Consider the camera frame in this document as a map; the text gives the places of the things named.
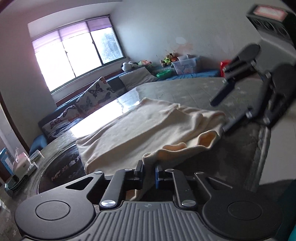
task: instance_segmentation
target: white plush toy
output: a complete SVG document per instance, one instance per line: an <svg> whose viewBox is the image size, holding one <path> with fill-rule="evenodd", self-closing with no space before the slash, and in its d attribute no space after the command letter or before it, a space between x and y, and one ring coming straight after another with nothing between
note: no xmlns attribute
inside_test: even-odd
<svg viewBox="0 0 296 241"><path fill-rule="evenodd" d="M121 69L124 71L124 72L127 72L131 69L136 69L138 68L138 64L137 63L133 63L132 61L129 61L128 63L123 63L121 65Z"/></svg>

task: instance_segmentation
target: sofa armrest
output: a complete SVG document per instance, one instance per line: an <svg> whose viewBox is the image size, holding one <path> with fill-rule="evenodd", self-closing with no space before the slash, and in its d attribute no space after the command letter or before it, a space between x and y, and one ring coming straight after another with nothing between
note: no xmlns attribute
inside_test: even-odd
<svg viewBox="0 0 296 241"><path fill-rule="evenodd" d="M41 134L40 136L37 136L33 144L30 148L29 156L31 156L36 150L42 150L48 145L48 141L44 134Z"/></svg>

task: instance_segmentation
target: window pane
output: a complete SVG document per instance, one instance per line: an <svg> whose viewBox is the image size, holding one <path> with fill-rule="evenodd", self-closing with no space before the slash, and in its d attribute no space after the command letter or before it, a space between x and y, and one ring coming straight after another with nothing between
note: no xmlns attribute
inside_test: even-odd
<svg viewBox="0 0 296 241"><path fill-rule="evenodd" d="M113 28L96 30L91 35L104 64L123 57Z"/></svg>
<svg viewBox="0 0 296 241"><path fill-rule="evenodd" d="M66 39L63 44L76 76L102 66L89 33Z"/></svg>
<svg viewBox="0 0 296 241"><path fill-rule="evenodd" d="M62 42L42 48L35 55L50 91L75 78Z"/></svg>

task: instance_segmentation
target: cloth fold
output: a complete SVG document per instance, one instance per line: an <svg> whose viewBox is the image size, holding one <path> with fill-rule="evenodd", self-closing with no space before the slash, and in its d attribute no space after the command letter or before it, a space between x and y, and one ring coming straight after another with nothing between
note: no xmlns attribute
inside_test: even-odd
<svg viewBox="0 0 296 241"><path fill-rule="evenodd" d="M96 132L76 141L86 174L101 170L136 168L143 160L143 189L154 184L154 165L173 168L185 159L209 150L220 139L227 121L221 111L207 111L162 100L144 98L139 105Z"/></svg>

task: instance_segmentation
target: window sill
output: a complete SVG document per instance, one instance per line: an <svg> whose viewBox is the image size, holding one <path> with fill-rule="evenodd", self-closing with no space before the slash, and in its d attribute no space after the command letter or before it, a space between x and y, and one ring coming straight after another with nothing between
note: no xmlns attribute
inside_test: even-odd
<svg viewBox="0 0 296 241"><path fill-rule="evenodd" d="M73 93L74 91L82 88L83 86L99 79L101 76L108 75L114 71L117 71L121 68L122 63L128 62L128 58L124 58L118 60L114 63L109 65L99 67L98 69L87 73L74 81L66 84L65 86L61 87L60 89L56 90L52 93L52 98L57 103L59 100L63 99L64 97L68 96L69 94Z"/></svg>

